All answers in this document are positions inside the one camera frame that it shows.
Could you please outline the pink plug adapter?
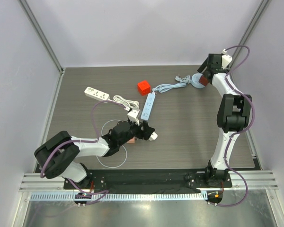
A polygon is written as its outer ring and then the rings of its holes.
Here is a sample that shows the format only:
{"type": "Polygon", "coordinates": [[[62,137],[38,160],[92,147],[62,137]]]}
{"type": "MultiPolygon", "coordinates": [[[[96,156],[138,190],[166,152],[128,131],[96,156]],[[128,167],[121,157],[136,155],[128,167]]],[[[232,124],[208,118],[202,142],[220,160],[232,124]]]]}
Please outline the pink plug adapter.
{"type": "Polygon", "coordinates": [[[131,140],[129,140],[127,143],[129,144],[134,144],[136,142],[136,138],[132,138],[131,140]]]}

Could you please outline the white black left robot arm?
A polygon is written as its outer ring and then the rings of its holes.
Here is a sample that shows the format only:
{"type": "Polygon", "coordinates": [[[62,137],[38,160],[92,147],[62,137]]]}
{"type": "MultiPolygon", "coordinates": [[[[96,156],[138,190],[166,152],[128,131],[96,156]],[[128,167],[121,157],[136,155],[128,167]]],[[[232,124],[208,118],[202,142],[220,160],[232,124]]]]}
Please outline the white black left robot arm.
{"type": "Polygon", "coordinates": [[[34,156],[41,167],[41,178],[62,177],[81,189],[91,183],[91,174],[82,163],[74,162],[78,157],[109,157],[117,153],[120,147],[133,138],[156,140],[155,129],[146,121],[139,125],[129,120],[119,121],[107,134],[98,139],[82,139],[61,131],[41,145],[34,156]]]}

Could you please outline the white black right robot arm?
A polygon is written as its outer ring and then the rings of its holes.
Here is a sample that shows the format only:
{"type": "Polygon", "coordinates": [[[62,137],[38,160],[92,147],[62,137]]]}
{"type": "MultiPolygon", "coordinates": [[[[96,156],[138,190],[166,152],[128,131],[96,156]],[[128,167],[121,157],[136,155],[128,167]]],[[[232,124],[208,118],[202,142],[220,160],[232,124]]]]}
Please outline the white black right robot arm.
{"type": "Polygon", "coordinates": [[[207,187],[219,187],[228,180],[229,159],[239,135],[249,125],[252,111],[251,96],[242,93],[230,78],[229,64],[232,57],[226,50],[211,53],[193,75],[191,84],[195,88],[213,85],[221,95],[221,103],[216,122],[219,128],[215,152],[199,176],[200,182],[207,187]]]}

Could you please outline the orange-red cube socket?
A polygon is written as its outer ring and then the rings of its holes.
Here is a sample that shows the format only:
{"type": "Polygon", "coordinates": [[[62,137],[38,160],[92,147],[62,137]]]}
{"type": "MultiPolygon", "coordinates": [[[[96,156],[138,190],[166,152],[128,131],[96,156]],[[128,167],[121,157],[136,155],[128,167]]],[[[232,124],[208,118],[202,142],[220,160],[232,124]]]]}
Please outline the orange-red cube socket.
{"type": "Polygon", "coordinates": [[[151,86],[146,80],[139,82],[137,89],[141,96],[145,96],[151,92],[151,86]]]}

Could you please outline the round light blue socket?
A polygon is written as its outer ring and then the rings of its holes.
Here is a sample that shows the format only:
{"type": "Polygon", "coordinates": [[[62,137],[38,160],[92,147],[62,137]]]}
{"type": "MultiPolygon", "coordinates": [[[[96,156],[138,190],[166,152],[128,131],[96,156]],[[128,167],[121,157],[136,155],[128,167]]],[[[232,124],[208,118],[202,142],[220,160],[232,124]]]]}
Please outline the round light blue socket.
{"type": "Polygon", "coordinates": [[[199,79],[202,75],[203,75],[202,73],[196,73],[191,77],[191,84],[193,87],[198,89],[202,89],[205,87],[199,83],[199,79]]]}

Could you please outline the white cube charger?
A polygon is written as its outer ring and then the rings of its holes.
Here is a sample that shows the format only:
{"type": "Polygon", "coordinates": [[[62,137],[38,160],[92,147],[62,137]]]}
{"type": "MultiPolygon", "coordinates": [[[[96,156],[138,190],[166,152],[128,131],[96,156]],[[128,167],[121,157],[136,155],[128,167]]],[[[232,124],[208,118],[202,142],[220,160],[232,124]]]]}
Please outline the white cube charger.
{"type": "Polygon", "coordinates": [[[149,137],[149,141],[154,141],[157,139],[157,137],[158,137],[157,133],[153,132],[149,137]]]}

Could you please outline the dark red cube adapter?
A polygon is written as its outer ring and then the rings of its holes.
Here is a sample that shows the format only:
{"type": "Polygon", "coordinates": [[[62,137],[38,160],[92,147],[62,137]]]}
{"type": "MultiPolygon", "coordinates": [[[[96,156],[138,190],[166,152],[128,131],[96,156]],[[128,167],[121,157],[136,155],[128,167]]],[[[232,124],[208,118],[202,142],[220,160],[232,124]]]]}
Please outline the dark red cube adapter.
{"type": "Polygon", "coordinates": [[[199,83],[200,83],[201,85],[203,85],[203,86],[207,86],[208,83],[209,83],[209,81],[208,81],[208,79],[207,79],[204,75],[202,75],[202,76],[200,77],[200,79],[199,79],[199,83]]]}

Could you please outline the white power strip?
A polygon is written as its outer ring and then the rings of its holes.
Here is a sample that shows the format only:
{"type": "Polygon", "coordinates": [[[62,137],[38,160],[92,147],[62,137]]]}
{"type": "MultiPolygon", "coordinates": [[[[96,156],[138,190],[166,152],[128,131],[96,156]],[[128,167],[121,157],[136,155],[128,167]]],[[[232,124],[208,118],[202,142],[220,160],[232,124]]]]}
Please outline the white power strip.
{"type": "Polygon", "coordinates": [[[99,90],[92,88],[92,87],[87,87],[84,90],[84,94],[87,97],[93,98],[93,99],[98,100],[98,101],[110,100],[110,95],[108,93],[99,91],[99,90]]]}

